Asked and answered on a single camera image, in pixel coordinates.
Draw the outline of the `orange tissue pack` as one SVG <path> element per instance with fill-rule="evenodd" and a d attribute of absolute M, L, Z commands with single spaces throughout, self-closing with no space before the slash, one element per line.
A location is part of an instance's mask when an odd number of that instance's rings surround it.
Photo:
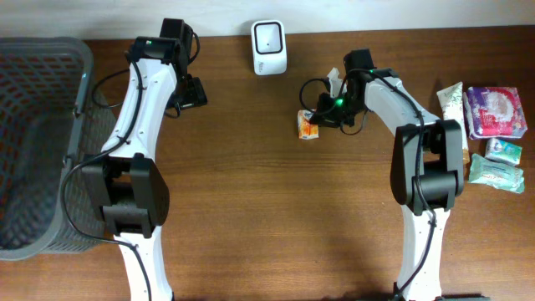
<path fill-rule="evenodd" d="M 300 110 L 297 116 L 298 138 L 301 140 L 313 140 L 319 138 L 318 126 L 310 122 L 313 112 Z"/>

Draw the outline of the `white Pantene tube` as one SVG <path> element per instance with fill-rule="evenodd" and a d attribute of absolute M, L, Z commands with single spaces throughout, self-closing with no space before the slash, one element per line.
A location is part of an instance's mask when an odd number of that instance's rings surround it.
<path fill-rule="evenodd" d="M 458 82 L 436 93 L 444 120 L 455 120 L 461 127 L 461 147 L 463 164 L 470 162 L 464 119 L 463 83 Z"/>

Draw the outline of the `red purple tissue pack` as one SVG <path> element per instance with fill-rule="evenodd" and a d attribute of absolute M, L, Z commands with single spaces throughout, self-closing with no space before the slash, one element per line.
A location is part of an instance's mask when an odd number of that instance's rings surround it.
<path fill-rule="evenodd" d="M 471 140 L 515 140 L 527 132 L 527 120 L 515 87 L 470 87 L 463 93 L 463 102 Z"/>

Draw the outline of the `green wipes pack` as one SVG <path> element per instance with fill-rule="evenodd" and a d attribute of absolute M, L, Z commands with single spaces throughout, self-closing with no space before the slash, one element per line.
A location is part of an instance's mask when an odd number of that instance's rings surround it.
<path fill-rule="evenodd" d="M 490 161 L 478 154 L 471 156 L 468 182 L 488 185 L 499 190 L 517 194 L 522 194 L 525 190 L 522 169 L 504 163 Z"/>

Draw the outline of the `teal Kleenex tissue pack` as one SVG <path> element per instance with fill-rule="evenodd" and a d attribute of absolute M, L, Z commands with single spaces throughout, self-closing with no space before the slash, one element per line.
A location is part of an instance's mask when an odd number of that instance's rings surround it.
<path fill-rule="evenodd" d="M 487 142 L 487 148 L 484 157 L 491 161 L 507 164 L 509 166 L 518 166 L 522 155 L 522 147 L 514 145 L 511 142 L 491 138 Z"/>

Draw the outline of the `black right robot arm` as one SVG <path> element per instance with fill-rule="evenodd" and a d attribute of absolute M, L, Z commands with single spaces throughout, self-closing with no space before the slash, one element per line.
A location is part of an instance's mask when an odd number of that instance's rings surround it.
<path fill-rule="evenodd" d="M 395 138 L 390 189 L 404 230 L 394 300 L 439 300 L 445 226 L 464 188 L 461 126 L 433 115 L 412 97 L 399 75 L 375 67 L 371 52 L 344 56 L 345 75 L 322 81 L 327 92 L 312 110 L 313 125 L 345 130 L 357 114 L 375 113 Z"/>

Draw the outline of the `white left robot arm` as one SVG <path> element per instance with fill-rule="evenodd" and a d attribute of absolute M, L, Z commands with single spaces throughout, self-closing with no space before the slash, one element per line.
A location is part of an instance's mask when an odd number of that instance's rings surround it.
<path fill-rule="evenodd" d="M 172 300 L 162 250 L 170 191 L 155 163 L 167 110 L 208 102 L 188 72 L 200 52 L 182 19 L 166 18 L 156 37 L 139 36 L 126 53 L 130 82 L 120 115 L 98 155 L 81 166 L 96 218 L 120 247 L 133 300 Z"/>

